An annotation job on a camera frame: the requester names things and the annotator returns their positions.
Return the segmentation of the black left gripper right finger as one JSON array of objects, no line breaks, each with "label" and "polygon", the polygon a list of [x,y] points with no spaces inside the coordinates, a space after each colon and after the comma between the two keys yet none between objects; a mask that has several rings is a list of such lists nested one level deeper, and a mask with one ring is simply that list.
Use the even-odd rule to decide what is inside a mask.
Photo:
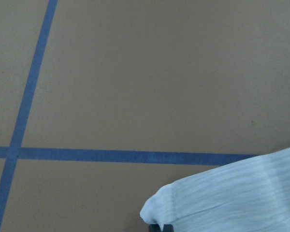
[{"label": "black left gripper right finger", "polygon": [[171,224],[165,224],[162,232],[174,232],[174,227]]}]

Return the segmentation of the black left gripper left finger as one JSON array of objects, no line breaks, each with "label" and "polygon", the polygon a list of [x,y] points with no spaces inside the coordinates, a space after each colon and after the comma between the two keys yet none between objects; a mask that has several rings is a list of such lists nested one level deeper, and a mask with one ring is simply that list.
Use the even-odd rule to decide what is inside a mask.
[{"label": "black left gripper left finger", "polygon": [[150,224],[148,226],[148,230],[149,230],[149,232],[162,232],[159,225],[157,225],[157,224]]}]

